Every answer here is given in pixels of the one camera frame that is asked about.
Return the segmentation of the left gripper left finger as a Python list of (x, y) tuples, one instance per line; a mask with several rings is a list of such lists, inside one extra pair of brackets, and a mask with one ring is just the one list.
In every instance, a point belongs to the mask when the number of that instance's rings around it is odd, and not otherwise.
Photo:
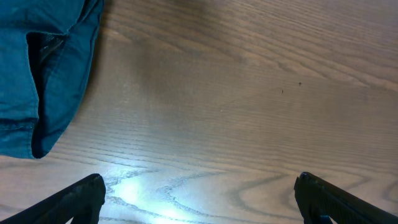
[(1, 224), (97, 224), (105, 193), (102, 176), (91, 174)]

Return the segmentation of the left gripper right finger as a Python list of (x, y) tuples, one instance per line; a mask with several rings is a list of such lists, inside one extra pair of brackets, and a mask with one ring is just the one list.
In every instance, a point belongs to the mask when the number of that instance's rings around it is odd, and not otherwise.
[(335, 185), (302, 172), (294, 185), (295, 200), (304, 224), (397, 223), (397, 217)]

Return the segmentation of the folded navy shorts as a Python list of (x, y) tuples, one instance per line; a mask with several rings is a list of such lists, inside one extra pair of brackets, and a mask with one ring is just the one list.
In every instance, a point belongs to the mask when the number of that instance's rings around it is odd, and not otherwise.
[(1, 154), (46, 156), (85, 94), (103, 0), (1, 1)]

